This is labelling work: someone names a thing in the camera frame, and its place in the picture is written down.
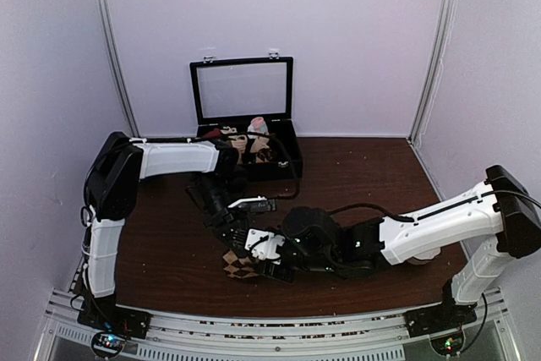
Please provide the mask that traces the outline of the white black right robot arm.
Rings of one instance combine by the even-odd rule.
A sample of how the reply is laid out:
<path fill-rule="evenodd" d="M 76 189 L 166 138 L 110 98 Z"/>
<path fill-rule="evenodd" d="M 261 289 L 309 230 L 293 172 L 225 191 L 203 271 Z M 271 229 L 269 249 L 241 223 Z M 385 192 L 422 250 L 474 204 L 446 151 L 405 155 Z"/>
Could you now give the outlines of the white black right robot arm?
<path fill-rule="evenodd" d="M 380 267 L 434 259 L 441 248 L 465 239 L 485 240 L 467 265 L 442 288 L 440 304 L 404 314 L 410 336 L 458 328 L 477 319 L 484 290 L 506 265 L 540 248 L 539 203 L 500 165 L 466 192 L 405 215 L 342 228 L 330 211 L 292 209 L 277 232 L 251 229 L 244 245 L 265 276 L 289 282 L 295 270 L 369 276 Z"/>

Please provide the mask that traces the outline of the black box with glass lid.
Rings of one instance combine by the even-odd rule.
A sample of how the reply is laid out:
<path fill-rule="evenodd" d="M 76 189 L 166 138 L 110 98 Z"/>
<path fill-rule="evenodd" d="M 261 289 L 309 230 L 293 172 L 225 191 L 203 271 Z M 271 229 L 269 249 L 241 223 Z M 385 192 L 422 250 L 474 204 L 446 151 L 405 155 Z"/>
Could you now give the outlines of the black box with glass lid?
<path fill-rule="evenodd" d="M 256 181 L 286 180 L 294 168 L 303 177 L 303 156 L 292 123 L 292 57 L 247 57 L 191 62 L 189 70 L 202 137 L 226 126 L 248 130 L 255 117 L 263 117 L 274 137 L 267 145 L 276 152 L 269 163 L 256 163 L 247 145 L 241 167 Z"/>

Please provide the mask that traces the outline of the brown tan argyle sock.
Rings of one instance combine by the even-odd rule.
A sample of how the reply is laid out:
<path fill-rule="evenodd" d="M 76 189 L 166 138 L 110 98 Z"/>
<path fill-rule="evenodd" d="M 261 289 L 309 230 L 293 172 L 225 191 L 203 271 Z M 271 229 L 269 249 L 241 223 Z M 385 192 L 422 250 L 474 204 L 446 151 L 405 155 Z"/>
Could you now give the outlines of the brown tan argyle sock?
<path fill-rule="evenodd" d="M 276 159 L 276 152 L 271 148 L 260 149 L 255 153 L 256 163 L 269 163 Z"/>
<path fill-rule="evenodd" d="M 228 250 L 223 256 L 223 270 L 232 279 L 247 280 L 260 276 L 260 261 L 250 256 L 240 258 L 232 250 Z"/>

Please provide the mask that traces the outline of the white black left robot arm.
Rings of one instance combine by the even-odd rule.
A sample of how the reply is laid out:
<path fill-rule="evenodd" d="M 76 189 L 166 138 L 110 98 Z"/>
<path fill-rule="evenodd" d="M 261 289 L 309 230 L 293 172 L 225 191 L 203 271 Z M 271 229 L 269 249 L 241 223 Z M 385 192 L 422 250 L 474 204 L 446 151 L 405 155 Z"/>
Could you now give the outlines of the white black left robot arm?
<path fill-rule="evenodd" d="M 117 306 L 117 252 L 123 227 L 147 178 L 191 173 L 214 234 L 231 249 L 243 249 L 246 216 L 233 204 L 238 150 L 222 139 L 133 139 L 113 132 L 84 183 L 81 221 L 86 231 L 79 323 L 132 333 L 150 316 Z"/>

